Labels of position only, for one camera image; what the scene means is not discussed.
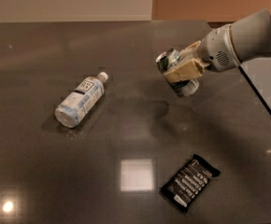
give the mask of clear plastic bottle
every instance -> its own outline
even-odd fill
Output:
[[[76,127],[104,94],[107,79],[105,72],[86,77],[56,108],[54,115],[58,121],[65,127]]]

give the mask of glossy tabletop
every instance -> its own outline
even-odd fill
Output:
[[[0,24],[0,223],[271,223],[271,117],[247,80],[206,72],[180,99],[154,62],[209,31],[204,21]],[[55,107],[100,71],[106,94],[63,127]],[[221,175],[182,214],[159,187],[194,153]]]

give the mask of bottle label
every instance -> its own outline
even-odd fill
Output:
[[[95,85],[94,82],[85,79],[81,82],[81,84],[77,87],[78,91],[84,91],[87,92],[90,88],[92,88]]]
[[[87,77],[60,104],[64,112],[74,114],[77,124],[85,117],[104,92],[103,84],[92,77]]]

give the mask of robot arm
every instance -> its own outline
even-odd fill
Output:
[[[204,68],[223,72],[258,56],[271,56],[271,15],[261,10],[210,32],[201,42],[161,54],[156,63],[179,97],[198,89]]]

